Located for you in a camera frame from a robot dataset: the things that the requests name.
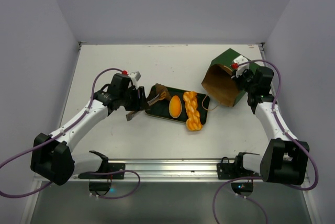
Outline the brown fake chocolate bread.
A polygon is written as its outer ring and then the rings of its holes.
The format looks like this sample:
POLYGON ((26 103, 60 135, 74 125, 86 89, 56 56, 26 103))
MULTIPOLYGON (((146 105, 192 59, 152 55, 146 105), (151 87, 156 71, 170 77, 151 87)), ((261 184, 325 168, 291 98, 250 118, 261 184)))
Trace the brown fake chocolate bread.
POLYGON ((155 92, 158 97, 158 100, 167 99, 169 96, 167 88, 164 85, 159 84, 159 83, 155 84, 155 92))

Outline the green paper bag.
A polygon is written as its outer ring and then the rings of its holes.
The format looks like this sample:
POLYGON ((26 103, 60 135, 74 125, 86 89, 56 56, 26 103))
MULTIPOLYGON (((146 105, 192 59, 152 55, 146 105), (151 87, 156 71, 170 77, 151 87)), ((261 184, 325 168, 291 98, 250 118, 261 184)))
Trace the green paper bag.
POLYGON ((235 106, 245 95, 245 91, 231 78, 233 75, 231 64, 240 55, 239 52, 229 48, 214 58, 202 81, 206 92, 224 106, 235 106))

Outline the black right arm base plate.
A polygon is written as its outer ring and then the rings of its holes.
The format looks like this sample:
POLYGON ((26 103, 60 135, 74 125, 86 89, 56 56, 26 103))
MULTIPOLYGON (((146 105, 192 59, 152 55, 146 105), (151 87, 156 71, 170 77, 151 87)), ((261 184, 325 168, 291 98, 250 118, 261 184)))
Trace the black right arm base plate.
POLYGON ((216 171, 219 180, 231 180, 239 177, 259 177, 256 172, 246 170, 242 167, 241 159, 229 159, 226 156, 216 164, 216 171))

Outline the metal serving tongs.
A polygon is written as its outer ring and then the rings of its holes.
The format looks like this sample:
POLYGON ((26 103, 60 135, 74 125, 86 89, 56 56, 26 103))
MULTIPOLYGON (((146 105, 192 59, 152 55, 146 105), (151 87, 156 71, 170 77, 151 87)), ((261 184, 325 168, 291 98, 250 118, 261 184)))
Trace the metal serving tongs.
MULTIPOLYGON (((160 100, 164 100, 166 98, 166 96, 167 96, 167 92, 166 91, 159 93, 156 97, 154 97, 153 99, 151 99, 151 100, 148 101, 149 107, 151 107, 153 104, 155 104, 156 102, 158 102, 160 100)), ((131 121, 138 112, 139 112, 139 110, 138 111, 131 111, 131 112, 129 112, 126 115, 127 121, 131 121)))

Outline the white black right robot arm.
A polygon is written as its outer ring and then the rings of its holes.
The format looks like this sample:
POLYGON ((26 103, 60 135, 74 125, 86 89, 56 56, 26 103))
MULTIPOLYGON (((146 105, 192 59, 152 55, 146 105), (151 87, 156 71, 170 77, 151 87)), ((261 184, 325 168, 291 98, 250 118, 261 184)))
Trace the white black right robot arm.
POLYGON ((248 105, 260 121, 268 146, 264 154, 240 152, 235 158, 233 172, 239 178, 251 172, 261 176, 264 182, 287 185, 301 185, 305 178, 309 145, 307 142, 294 143, 282 130, 277 119, 281 119, 274 96, 270 94, 274 76, 272 69, 259 66, 255 71, 248 67, 236 70, 234 78, 239 88, 248 93, 248 105))

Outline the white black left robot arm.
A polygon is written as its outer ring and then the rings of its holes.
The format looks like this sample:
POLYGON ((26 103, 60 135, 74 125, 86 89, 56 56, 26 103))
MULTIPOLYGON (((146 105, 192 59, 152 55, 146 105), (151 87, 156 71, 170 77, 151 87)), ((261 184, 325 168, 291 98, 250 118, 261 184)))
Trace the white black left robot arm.
POLYGON ((116 73, 109 84, 93 91, 85 107, 65 125, 49 135, 40 133, 34 140, 31 170, 57 185, 84 173, 105 177, 109 171, 107 156, 97 151, 79 155, 72 152, 90 130, 118 108, 149 109, 144 87, 137 84, 140 78, 139 72, 116 73))

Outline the orange braided fake bread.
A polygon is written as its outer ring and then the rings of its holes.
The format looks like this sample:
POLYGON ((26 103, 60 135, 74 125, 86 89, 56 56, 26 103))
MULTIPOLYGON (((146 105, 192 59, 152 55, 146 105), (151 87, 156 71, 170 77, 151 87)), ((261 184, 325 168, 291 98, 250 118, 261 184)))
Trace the orange braided fake bread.
POLYGON ((198 103, 196 98, 197 93, 185 92, 183 94, 183 100, 185 102, 185 110, 188 116, 186 126, 189 131, 200 131, 203 127, 200 121, 200 113, 197 110, 198 103))

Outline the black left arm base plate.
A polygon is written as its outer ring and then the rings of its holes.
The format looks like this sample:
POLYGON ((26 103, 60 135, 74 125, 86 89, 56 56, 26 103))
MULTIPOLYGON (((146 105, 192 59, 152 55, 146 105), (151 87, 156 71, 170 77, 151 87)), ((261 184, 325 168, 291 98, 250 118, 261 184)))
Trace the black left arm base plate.
POLYGON ((107 179, 123 180, 126 164, 124 162, 110 162, 109 158, 97 151, 74 156, 75 169, 73 175, 79 179, 107 179))

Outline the orange oval fake bread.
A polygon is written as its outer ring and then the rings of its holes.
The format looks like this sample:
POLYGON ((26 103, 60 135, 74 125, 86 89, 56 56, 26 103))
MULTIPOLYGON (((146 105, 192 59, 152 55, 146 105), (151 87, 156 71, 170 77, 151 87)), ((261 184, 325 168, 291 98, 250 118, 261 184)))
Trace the orange oval fake bread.
POLYGON ((169 114, 172 118, 178 118, 182 112, 182 103, 180 98, 175 95, 169 102, 169 114))

